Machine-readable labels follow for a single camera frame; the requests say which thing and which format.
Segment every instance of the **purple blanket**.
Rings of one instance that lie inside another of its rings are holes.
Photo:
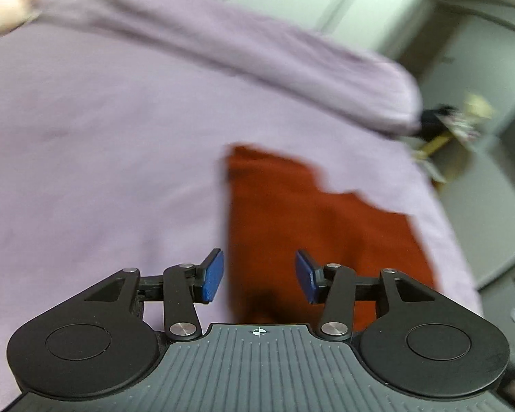
[[[0,38],[0,408],[33,316],[122,267],[199,262],[225,243],[235,141],[323,169],[408,214],[447,296],[479,311],[453,232],[405,147],[419,95],[395,64],[215,0],[42,0]],[[229,321],[225,285],[198,308]],[[146,308],[157,329],[161,306]]]

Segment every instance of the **gray ribbed plate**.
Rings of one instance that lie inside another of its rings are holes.
[[[30,393],[13,412],[359,411],[509,412],[491,393],[434,402],[393,391],[362,368],[345,344],[321,341],[303,325],[214,325],[170,346],[138,384],[109,397],[58,401]]]

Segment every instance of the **bed sheet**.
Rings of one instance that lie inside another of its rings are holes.
[[[426,177],[369,129],[415,124],[401,69],[223,3],[231,34],[212,39],[223,22],[208,14],[205,33],[191,19],[202,0],[163,1],[42,0],[38,22],[0,38],[0,409],[18,394],[5,349],[27,320],[120,268],[161,274],[224,247],[234,142],[303,159],[324,190],[409,215],[440,290],[480,312]],[[192,31],[165,16],[179,1]],[[204,328],[230,321],[226,285],[198,312]],[[146,308],[151,326],[161,318]]]

